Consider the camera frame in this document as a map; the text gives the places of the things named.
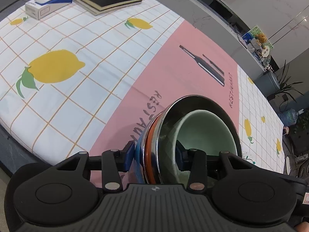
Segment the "gray trash can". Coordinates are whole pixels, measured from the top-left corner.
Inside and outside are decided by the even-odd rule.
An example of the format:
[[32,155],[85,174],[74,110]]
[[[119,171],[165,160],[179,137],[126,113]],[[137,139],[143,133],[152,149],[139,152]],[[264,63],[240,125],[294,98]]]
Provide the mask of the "gray trash can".
[[280,89],[277,77],[271,71],[258,78],[256,81],[254,81],[254,83],[264,95],[264,97],[268,97]]

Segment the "white wall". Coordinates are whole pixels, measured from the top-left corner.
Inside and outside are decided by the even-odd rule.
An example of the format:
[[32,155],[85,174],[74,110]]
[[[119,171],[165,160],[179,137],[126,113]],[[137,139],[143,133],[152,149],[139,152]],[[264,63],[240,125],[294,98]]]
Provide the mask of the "white wall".
[[307,21],[303,20],[309,15],[309,7],[297,16],[309,6],[309,0],[221,1],[234,11],[250,28],[258,25],[271,43],[275,43],[291,28],[301,22],[274,44],[271,54],[279,67],[283,66],[285,59],[288,63],[309,47],[309,17]]

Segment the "white logo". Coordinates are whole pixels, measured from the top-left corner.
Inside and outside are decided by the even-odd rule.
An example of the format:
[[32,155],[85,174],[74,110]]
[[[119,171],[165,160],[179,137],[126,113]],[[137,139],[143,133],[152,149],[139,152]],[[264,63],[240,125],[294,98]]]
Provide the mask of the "white logo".
[[155,186],[155,187],[152,187],[151,190],[156,192],[156,191],[160,190],[160,188]]

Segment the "gray wall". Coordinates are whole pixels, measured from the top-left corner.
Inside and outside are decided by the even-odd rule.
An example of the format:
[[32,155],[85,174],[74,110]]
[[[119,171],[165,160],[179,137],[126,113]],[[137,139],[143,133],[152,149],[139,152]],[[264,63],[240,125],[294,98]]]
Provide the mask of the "gray wall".
[[[283,68],[279,69],[276,74],[278,78],[281,77]],[[305,96],[292,91],[291,95],[296,99],[297,103],[289,97],[289,104],[286,109],[294,108],[300,110],[302,108],[309,107],[309,49],[305,50],[302,54],[294,58],[289,63],[289,70],[287,77],[291,76],[288,84],[294,82],[303,82],[302,84],[295,85],[295,89],[302,92]],[[283,102],[282,94],[275,99],[276,105],[280,105]],[[282,104],[281,110],[285,108],[286,103]]]

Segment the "stainless steel bowl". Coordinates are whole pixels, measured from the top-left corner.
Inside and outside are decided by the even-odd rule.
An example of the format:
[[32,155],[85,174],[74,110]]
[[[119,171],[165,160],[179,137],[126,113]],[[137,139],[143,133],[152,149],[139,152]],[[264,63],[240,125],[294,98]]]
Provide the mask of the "stainless steel bowl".
[[162,168],[160,166],[160,148],[164,147],[168,133],[172,130],[178,120],[189,112],[195,110],[207,110],[216,114],[229,128],[236,145],[237,155],[242,158],[242,149],[240,139],[237,133],[237,129],[234,126],[233,121],[229,115],[213,100],[200,96],[200,95],[188,95],[184,96],[171,105],[169,105],[158,117],[158,123],[155,126],[153,138],[151,141],[151,165],[154,173],[154,177],[157,183],[168,184],[168,177],[162,174]]

